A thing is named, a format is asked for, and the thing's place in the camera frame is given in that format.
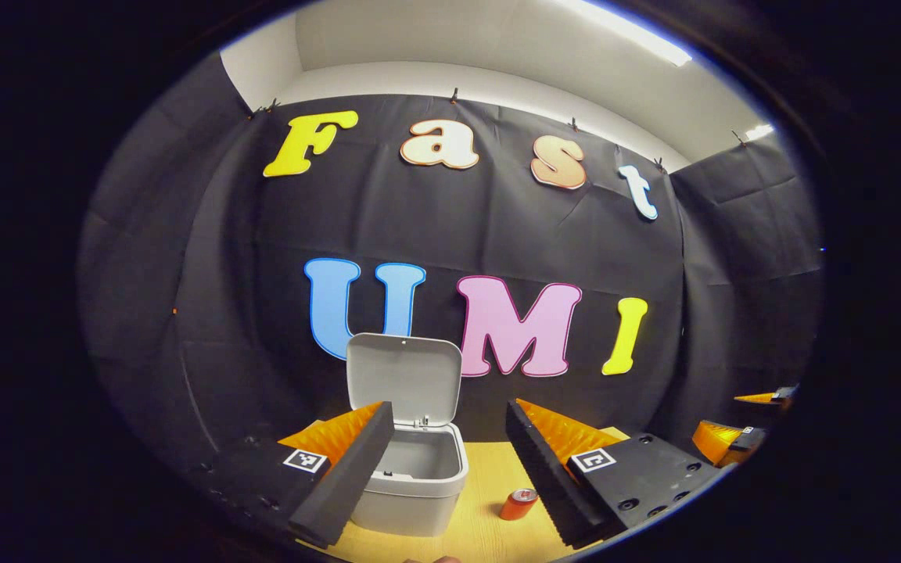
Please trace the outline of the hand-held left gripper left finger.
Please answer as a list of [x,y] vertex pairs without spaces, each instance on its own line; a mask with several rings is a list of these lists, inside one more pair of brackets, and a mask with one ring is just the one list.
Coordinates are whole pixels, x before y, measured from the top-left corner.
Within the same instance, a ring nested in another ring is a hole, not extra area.
[[379,400],[289,437],[251,432],[189,478],[237,526],[325,549],[339,541],[393,433],[393,404]]

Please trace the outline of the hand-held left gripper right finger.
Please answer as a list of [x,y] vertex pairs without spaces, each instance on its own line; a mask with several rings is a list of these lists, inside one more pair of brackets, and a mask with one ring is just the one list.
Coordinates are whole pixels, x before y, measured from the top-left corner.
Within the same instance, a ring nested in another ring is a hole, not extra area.
[[733,470],[693,457],[650,432],[562,452],[532,404],[510,400],[505,434],[562,542],[582,549],[671,515]]

